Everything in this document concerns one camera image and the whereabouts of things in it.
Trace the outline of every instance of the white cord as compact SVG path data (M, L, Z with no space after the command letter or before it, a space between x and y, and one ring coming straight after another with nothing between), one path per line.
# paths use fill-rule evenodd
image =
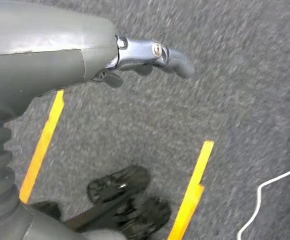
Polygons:
M266 182L263 182L263 183L259 185L257 189L256 208L255 208L254 212L248 222L246 222L239 231L238 231L237 240L242 240L242 234L245 230L246 230L249 225L251 225L256 218L256 216L258 214L258 212L260 211L260 204L262 203L262 188L263 187L265 187L265 186L267 186L267 185L285 178L285 177L289 176L289 175L290 175L290 171L288 171L288 172L285 172L284 174L282 174L282 175L279 175L279 176L277 176L277 177L275 177L275 178L273 178L273 179L270 179L270 180L268 180L268 181L266 181Z

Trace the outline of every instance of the gray carpet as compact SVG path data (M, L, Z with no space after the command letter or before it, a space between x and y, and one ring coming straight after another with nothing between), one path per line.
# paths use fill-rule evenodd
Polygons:
M230 240L254 211L257 185L290 170L290 0L38 0L109 18L133 38L155 38L195 64L190 80L124 73L122 88L68 89L30 202L55 200L64 218L89 206L86 184L117 168L150 170L148 195L168 199L165 239L205 140L214 141L185 240ZM8 124L23 181L53 95ZM290 177L266 187L244 240L290 239Z

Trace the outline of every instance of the yellow floor marking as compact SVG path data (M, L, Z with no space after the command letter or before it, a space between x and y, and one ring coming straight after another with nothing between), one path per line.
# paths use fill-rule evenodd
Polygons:
M34 187L35 182L44 160L46 152L48 151L48 145L53 137L53 134L64 107L64 101L63 99L63 91L58 91L49 112L48 119L45 124L40 139L39 140L34 154L33 155L32 161L25 176L25 179L21 186L19 198L23 202L27 203L32 190Z
M184 236L187 226L203 193L204 186L199 183L213 150L214 144L213 141L205 141L202 145L197 163L168 240L181 240Z

